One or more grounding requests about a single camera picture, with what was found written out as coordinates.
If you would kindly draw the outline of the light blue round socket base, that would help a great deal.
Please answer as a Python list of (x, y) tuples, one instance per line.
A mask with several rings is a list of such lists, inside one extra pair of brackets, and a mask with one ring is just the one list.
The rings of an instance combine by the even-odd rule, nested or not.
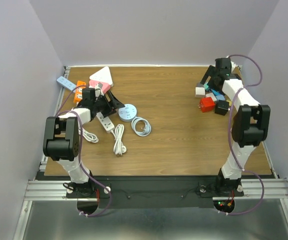
[(125, 104), (118, 109), (118, 116), (123, 122), (131, 122), (137, 116), (137, 108), (132, 104)]

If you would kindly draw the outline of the red cube socket adapter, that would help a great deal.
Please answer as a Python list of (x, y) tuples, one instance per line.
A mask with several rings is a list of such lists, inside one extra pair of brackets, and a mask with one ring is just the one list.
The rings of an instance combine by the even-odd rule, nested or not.
[(211, 97), (201, 98), (198, 105), (199, 109), (203, 113), (212, 111), (215, 108), (215, 106), (216, 104)]

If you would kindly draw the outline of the black cube socket adapter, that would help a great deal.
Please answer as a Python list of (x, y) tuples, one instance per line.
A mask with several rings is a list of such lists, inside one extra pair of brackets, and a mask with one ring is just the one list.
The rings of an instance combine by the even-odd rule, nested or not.
[(230, 103), (228, 101), (218, 100), (214, 108), (214, 113), (221, 116), (225, 116), (229, 110), (230, 110)]

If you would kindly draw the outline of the orange USB power strip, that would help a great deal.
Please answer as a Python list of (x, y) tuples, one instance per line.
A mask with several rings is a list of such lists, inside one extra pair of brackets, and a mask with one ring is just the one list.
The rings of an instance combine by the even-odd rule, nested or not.
[(73, 102), (75, 104), (78, 104), (83, 99), (82, 91), (87, 86), (87, 84), (85, 82), (79, 80), (77, 82), (76, 86), (77, 86), (77, 89), (74, 92)]

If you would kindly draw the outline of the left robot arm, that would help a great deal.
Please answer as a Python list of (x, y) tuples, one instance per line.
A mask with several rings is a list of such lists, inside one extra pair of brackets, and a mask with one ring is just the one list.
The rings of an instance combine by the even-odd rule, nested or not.
[(43, 154), (63, 167), (70, 177), (64, 184), (66, 190), (90, 197), (95, 193), (92, 172), (81, 159), (83, 125), (101, 114), (104, 118), (115, 114), (125, 105), (110, 90), (102, 93), (99, 88), (84, 86), (82, 99), (77, 106), (65, 114), (57, 114), (46, 119)]

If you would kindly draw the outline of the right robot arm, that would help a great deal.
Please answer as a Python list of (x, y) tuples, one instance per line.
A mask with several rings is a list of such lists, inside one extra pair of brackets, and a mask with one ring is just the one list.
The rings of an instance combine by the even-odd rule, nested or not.
[(233, 73), (234, 68), (230, 56), (217, 58), (200, 81), (227, 96), (231, 101), (230, 110), (236, 110), (235, 115), (229, 115), (230, 153), (214, 182), (215, 192), (219, 195), (242, 189), (241, 177), (246, 170), (245, 165), (251, 153), (267, 138), (271, 114), (268, 105), (260, 104), (253, 98), (248, 86)]

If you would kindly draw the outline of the white grey plug adapter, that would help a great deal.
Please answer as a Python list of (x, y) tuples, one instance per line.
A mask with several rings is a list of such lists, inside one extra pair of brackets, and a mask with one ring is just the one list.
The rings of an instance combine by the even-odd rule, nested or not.
[(195, 97), (204, 98), (206, 95), (205, 87), (202, 84), (197, 84), (195, 87)]

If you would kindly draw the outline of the white blue plug adapter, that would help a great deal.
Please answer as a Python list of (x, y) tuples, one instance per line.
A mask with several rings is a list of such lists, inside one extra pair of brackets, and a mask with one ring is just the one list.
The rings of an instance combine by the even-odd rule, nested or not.
[(207, 94), (205, 95), (205, 97), (206, 97), (206, 98), (211, 98), (214, 102), (217, 101), (216, 96), (215, 96), (212, 92), (207, 93)]

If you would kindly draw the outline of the pink triangular power strip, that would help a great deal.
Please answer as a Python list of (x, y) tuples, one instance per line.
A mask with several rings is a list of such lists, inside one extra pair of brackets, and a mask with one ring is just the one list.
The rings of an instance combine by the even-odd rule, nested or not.
[(110, 90), (111, 85), (107, 82), (97, 81), (97, 80), (90, 80), (89, 87), (94, 89), (100, 89), (103, 94), (106, 94), (107, 91)]

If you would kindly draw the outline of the white triangular power strip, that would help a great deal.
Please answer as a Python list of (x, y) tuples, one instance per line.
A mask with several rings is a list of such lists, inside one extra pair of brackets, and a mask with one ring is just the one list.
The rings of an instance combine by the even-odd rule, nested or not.
[(90, 80), (107, 83), (111, 87), (114, 86), (110, 68), (108, 66), (103, 67), (89, 77)]

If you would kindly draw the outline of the light blue power strip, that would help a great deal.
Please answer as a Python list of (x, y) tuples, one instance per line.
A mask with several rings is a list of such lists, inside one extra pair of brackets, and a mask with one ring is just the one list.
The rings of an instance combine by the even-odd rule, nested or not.
[(62, 86), (63, 88), (69, 90), (69, 91), (74, 91), (75, 88), (77, 87), (76, 84), (72, 83), (71, 81), (69, 81), (68, 79), (66, 79), (63, 76), (60, 76), (56, 82)]

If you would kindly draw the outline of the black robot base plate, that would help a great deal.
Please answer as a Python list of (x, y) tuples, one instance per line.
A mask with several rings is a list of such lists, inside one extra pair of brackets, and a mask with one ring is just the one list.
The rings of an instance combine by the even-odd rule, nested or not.
[(221, 208), (244, 195), (240, 181), (227, 184), (216, 176), (99, 177), (97, 182), (65, 182), (68, 199), (81, 211), (154, 208)]

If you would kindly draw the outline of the aluminium frame rail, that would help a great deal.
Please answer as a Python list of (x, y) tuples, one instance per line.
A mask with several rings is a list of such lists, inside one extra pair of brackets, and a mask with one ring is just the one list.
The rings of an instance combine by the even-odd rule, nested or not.
[[(264, 199), (288, 199), (288, 181), (286, 179), (263, 179), (264, 187), (257, 179), (243, 179), (243, 196), (234, 195), (236, 200), (259, 199), (264, 190)], [(26, 201), (95, 201), (91, 198), (68, 198), (63, 180), (29, 181), (26, 186), (24, 200)]]

